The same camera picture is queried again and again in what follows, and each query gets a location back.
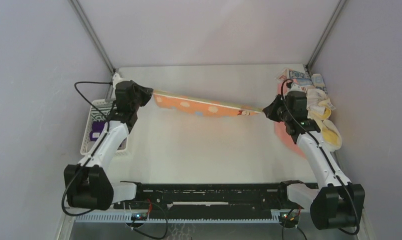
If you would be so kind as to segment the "orange polka dot towel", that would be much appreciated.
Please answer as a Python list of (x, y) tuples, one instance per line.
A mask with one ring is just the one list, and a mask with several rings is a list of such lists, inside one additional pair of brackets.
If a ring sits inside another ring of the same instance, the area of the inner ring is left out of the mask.
[(262, 113), (262, 110), (256, 107), (189, 97), (160, 90), (153, 92), (153, 99), (160, 108), (203, 117), (254, 116)]

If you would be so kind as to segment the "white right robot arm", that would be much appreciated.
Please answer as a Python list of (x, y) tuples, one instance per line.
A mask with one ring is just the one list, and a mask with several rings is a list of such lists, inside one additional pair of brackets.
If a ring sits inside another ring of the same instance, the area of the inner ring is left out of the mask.
[(317, 181), (318, 189), (299, 181), (290, 181), (278, 193), (278, 203), (284, 208), (294, 204), (310, 211), (314, 226), (319, 230), (346, 228), (359, 232), (365, 200), (361, 184), (353, 184), (338, 166), (324, 145), (324, 138), (315, 120), (308, 118), (307, 96), (302, 91), (276, 95), (263, 109), (266, 118), (284, 123), (289, 135), (304, 153)]

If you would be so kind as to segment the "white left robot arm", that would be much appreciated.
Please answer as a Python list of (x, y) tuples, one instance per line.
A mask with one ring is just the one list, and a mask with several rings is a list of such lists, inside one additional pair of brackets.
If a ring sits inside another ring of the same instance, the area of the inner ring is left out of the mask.
[(64, 169), (65, 190), (61, 199), (64, 213), (71, 216), (66, 206), (105, 211), (117, 202), (126, 201), (132, 208), (144, 205), (145, 195), (133, 182), (111, 183), (106, 171), (116, 151), (131, 133), (138, 119), (137, 112), (149, 103), (154, 90), (132, 80), (121, 81), (115, 86), (115, 100), (99, 138), (89, 152), (77, 163)]

